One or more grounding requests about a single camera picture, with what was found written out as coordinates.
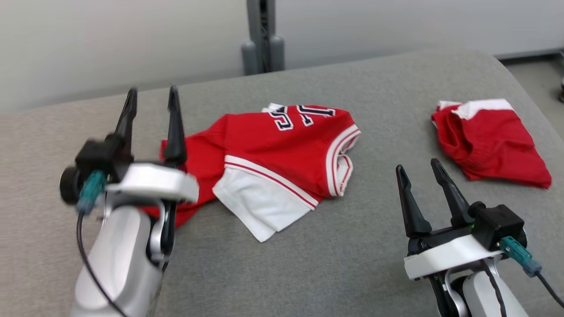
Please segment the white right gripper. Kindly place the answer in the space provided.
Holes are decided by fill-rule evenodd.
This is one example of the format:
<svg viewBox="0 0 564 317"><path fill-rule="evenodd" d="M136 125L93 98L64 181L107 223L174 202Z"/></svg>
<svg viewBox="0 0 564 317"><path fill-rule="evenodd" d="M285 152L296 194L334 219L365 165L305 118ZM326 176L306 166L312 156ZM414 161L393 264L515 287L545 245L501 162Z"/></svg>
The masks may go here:
<svg viewBox="0 0 564 317"><path fill-rule="evenodd" d="M452 225L435 231L419 209L405 168L396 167L405 234L409 238L404 269L411 280L501 254L499 249L488 250L471 234L471 227L467 226L474 223L468 213L470 205L439 159L432 158L430 165L449 205Z"/></svg>

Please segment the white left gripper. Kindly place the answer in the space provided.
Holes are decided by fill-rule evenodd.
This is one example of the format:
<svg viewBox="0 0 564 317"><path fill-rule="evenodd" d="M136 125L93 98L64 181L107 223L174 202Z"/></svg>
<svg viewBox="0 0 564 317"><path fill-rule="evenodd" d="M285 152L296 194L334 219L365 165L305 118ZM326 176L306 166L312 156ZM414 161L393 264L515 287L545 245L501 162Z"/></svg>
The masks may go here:
<svg viewBox="0 0 564 317"><path fill-rule="evenodd" d="M121 138L125 147L131 146L133 120L137 115L137 92L137 88L129 89L115 128L115 135ZM187 160L185 129L175 85L169 91L168 111L169 128L163 160L166 165L183 165ZM105 187L106 205L114 205L119 197L149 197L193 203L199 200L199 183L193 175L182 170L151 163L133 163L121 181Z"/></svg>

